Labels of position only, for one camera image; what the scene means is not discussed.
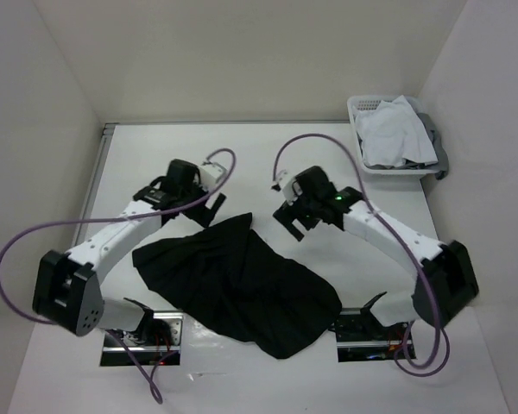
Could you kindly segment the black pleated skirt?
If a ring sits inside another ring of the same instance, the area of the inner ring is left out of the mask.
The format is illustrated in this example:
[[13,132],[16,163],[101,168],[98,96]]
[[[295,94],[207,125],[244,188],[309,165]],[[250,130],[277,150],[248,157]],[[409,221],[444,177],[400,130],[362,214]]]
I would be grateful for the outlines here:
[[150,291],[208,329],[284,360],[328,330],[342,303],[325,279],[277,254],[252,224],[245,213],[152,242],[133,251],[133,266]]

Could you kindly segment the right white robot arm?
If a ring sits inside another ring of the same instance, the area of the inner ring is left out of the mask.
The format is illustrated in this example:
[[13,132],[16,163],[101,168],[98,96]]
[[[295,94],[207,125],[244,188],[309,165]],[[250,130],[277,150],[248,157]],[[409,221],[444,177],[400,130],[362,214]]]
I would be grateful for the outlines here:
[[359,190],[341,190],[320,166],[292,176],[279,172],[273,190],[285,198],[273,216],[295,239],[318,223],[354,235],[394,260],[414,278],[411,293],[383,292],[362,309],[362,332],[379,339],[391,326],[422,320],[445,327],[479,293],[477,278],[465,245],[448,244],[425,236],[379,210]]

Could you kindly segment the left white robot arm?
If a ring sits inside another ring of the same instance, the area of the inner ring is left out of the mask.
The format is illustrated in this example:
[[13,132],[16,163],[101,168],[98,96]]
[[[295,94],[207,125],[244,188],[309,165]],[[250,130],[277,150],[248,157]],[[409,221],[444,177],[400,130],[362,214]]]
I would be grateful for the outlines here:
[[65,253],[50,250],[41,258],[33,311],[76,336],[118,329],[134,344],[149,342],[154,312],[133,299],[105,298],[101,285],[120,260],[179,214],[207,227],[225,196],[211,207],[205,201],[227,176],[218,163],[172,160],[167,173],[139,190],[113,223]]

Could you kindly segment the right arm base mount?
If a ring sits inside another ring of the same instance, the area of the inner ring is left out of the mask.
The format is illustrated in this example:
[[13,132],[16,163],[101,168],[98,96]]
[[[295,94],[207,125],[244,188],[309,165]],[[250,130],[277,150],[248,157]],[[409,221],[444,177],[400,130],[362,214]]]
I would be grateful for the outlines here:
[[358,308],[342,309],[328,329],[336,337],[338,361],[389,361],[403,346],[408,323],[384,327]]

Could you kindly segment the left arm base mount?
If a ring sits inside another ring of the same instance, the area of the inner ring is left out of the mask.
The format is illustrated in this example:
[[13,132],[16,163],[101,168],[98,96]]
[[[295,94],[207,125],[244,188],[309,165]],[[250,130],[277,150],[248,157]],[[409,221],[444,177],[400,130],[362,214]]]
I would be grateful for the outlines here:
[[[114,333],[142,366],[152,367],[156,364],[178,366],[183,322],[182,312],[158,311],[155,313],[155,324],[160,329],[146,339],[119,329],[116,329]],[[127,355],[124,347],[109,333],[105,333],[99,365],[101,367],[127,367],[134,366],[134,362]]]

